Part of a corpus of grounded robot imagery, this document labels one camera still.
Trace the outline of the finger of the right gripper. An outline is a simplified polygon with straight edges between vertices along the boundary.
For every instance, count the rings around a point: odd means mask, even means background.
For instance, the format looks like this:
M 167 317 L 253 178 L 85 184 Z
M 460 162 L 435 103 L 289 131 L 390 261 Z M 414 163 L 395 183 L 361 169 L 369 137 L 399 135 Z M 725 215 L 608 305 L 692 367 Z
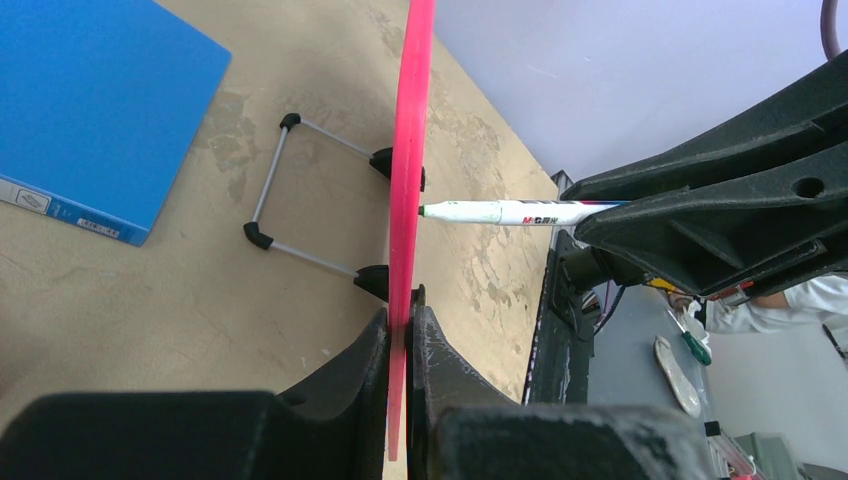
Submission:
M 847 149 L 847 55 L 665 152 L 577 181 L 565 200 L 637 200 Z
M 657 195 L 579 224 L 578 240 L 703 296 L 770 293 L 847 269 L 847 147 L 716 185 Z

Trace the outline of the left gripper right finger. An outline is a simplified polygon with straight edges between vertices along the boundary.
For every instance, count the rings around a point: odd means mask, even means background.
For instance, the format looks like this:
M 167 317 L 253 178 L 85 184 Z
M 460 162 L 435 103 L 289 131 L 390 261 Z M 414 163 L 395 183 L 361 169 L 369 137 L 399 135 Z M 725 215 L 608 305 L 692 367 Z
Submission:
M 433 309 L 407 335 L 410 479 L 711 479 L 691 417 L 653 406 L 521 405 L 446 339 Z

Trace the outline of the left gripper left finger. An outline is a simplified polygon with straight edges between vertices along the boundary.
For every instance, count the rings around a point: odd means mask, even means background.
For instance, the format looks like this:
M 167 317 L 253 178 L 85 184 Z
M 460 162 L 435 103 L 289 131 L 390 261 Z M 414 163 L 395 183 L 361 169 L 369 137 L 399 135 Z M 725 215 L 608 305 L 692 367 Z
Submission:
M 356 340 L 281 393 L 75 392 L 41 397 L 1 437 L 5 479 L 378 479 L 389 338 Z

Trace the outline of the white green marker pen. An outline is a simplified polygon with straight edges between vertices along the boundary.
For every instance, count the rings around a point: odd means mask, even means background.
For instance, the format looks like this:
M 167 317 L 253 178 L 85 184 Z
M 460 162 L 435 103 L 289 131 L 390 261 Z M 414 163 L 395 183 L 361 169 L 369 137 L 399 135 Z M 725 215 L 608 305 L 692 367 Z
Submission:
M 566 227 L 625 204 L 626 201 L 453 200 L 422 205 L 418 214 L 448 223 Z

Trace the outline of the pink framed whiteboard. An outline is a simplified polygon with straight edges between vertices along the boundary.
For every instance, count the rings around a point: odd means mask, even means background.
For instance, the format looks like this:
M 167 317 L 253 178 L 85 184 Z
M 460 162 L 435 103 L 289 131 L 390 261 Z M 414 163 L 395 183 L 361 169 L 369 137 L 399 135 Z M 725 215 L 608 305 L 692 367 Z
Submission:
M 406 329 L 410 322 L 412 277 L 432 59 L 435 3 L 409 3 L 400 60 L 390 180 L 389 300 L 390 332 L 387 404 L 387 459 L 399 459 L 406 432 Z

